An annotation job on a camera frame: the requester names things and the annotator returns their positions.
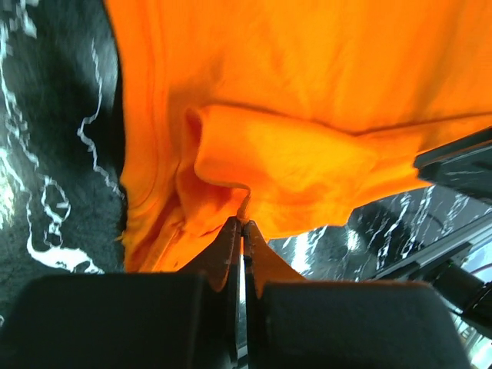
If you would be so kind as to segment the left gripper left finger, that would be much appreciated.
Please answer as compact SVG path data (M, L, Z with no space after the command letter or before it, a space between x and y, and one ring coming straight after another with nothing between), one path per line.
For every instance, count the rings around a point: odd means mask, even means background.
M241 232L241 222L228 218L217 237L180 269L204 279L194 368L237 366Z

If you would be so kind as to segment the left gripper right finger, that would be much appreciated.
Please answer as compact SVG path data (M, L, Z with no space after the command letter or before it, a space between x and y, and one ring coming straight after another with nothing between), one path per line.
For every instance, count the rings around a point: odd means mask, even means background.
M274 252L254 221L242 228L246 288L246 322L249 368L265 368L268 358L268 309L263 295L270 283L304 282L304 278Z

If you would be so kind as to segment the orange t shirt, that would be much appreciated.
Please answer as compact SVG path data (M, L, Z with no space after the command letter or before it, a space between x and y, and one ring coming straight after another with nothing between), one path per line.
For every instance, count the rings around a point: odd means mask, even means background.
M426 186L491 124L489 1L107 1L129 272L176 271L230 216L267 239Z

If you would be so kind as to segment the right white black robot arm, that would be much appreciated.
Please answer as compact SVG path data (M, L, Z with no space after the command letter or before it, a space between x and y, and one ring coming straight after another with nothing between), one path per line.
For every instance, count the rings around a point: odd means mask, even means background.
M418 155L414 167L423 181L491 204L491 129Z

